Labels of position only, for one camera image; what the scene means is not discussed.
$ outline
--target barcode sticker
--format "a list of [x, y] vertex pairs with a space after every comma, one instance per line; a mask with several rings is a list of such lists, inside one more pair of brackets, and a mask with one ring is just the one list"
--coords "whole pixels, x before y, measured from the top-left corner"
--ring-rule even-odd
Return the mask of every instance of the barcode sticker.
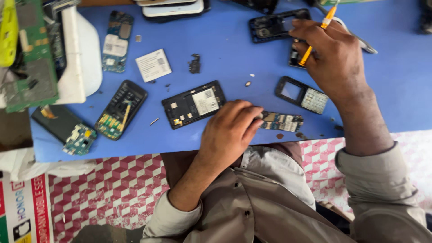
[[105, 36], [103, 53], [117, 57], [124, 57], [127, 52], [127, 40], [119, 39], [118, 35], [108, 34]]
[[144, 82], [149, 82], [172, 73], [163, 49], [135, 59]]
[[195, 106], [197, 107], [199, 115], [204, 115], [219, 109], [216, 96], [212, 89], [194, 94], [192, 95], [192, 99], [195, 102]]

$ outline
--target red and white checkered cloth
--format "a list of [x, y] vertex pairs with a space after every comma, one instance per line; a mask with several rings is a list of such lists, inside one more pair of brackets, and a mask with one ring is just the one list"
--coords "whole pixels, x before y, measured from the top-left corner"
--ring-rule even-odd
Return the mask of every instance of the red and white checkered cloth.
[[[392, 136], [400, 142], [411, 166], [411, 178], [420, 191], [420, 206], [432, 211], [432, 188], [428, 186], [432, 178], [432, 130]], [[334, 165], [334, 156], [344, 145], [343, 138], [300, 142], [307, 183], [315, 198], [351, 212], [346, 202], [344, 176]], [[159, 154], [97, 159], [96, 162], [96, 169], [88, 175], [49, 176], [56, 242], [70, 242], [88, 224], [141, 227], [153, 213], [155, 201], [169, 188]]]

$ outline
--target screwdriver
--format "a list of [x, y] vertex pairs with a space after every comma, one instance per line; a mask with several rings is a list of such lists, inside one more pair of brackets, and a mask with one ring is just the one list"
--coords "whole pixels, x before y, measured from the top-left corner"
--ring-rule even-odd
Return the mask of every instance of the screwdriver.
[[[339, 4], [340, 0], [337, 0], [337, 2], [335, 3], [335, 5], [333, 7], [331, 7], [330, 11], [328, 11], [328, 14], [325, 16], [325, 18], [323, 19], [322, 23], [321, 23], [321, 29], [326, 30], [327, 26], [330, 24], [331, 19], [334, 17], [334, 14], [336, 13], [336, 7]], [[299, 62], [300, 65], [305, 66], [306, 61], [308, 60], [309, 56], [312, 53], [312, 49], [313, 47], [309, 46], [308, 50], [306, 51], [306, 53], [303, 55], [302, 60]]]

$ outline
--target phone repair workbench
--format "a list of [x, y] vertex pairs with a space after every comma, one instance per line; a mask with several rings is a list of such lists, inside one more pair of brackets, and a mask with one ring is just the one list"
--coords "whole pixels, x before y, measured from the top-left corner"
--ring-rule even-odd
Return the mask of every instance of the phone repair workbench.
[[[263, 106], [266, 111], [303, 116], [304, 125], [299, 132], [259, 129], [253, 144], [343, 136], [341, 118], [331, 101], [320, 115], [275, 95], [283, 76], [319, 90], [306, 70], [288, 65], [292, 38], [254, 44], [248, 21], [263, 16], [262, 13], [230, 1], [211, 0], [211, 7], [202, 16], [163, 24], [146, 21], [136, 5], [79, 8], [96, 27], [101, 47], [111, 11], [130, 14], [134, 23], [125, 71], [104, 71], [98, 92], [87, 97], [83, 104], [67, 107], [93, 126], [124, 80], [138, 84], [148, 96], [119, 140], [98, 134], [90, 152], [84, 156], [62, 152], [63, 145], [31, 120], [37, 161], [48, 163], [198, 149], [209, 118], [173, 130], [161, 101], [214, 80], [219, 81], [226, 100], [243, 99]], [[275, 13], [304, 7], [307, 6], [302, 1], [281, 0]], [[324, 16], [319, 10], [309, 9], [313, 20], [322, 20]], [[394, 0], [343, 4], [337, 12], [337, 17], [351, 31], [378, 51], [378, 54], [363, 52], [365, 73], [390, 132], [432, 128], [432, 39], [417, 34], [419, 13], [417, 2]], [[141, 35], [141, 42], [135, 41], [136, 35]], [[155, 83], [144, 83], [135, 59], [161, 48], [172, 73], [158, 78]], [[201, 67], [200, 73], [192, 74], [188, 62], [194, 59], [191, 55], [195, 53], [200, 55]], [[278, 134], [283, 134], [283, 138], [278, 139]]]

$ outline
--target man's right hand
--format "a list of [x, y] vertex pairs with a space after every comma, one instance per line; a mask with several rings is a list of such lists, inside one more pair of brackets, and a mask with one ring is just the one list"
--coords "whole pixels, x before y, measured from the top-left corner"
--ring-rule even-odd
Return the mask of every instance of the man's right hand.
[[[336, 105], [371, 92], [356, 37], [335, 21], [325, 31], [321, 23], [312, 20], [294, 19], [292, 25], [295, 28], [290, 35], [306, 40], [316, 51], [306, 62], [309, 74]], [[308, 44], [297, 42], [293, 46], [303, 56]]]

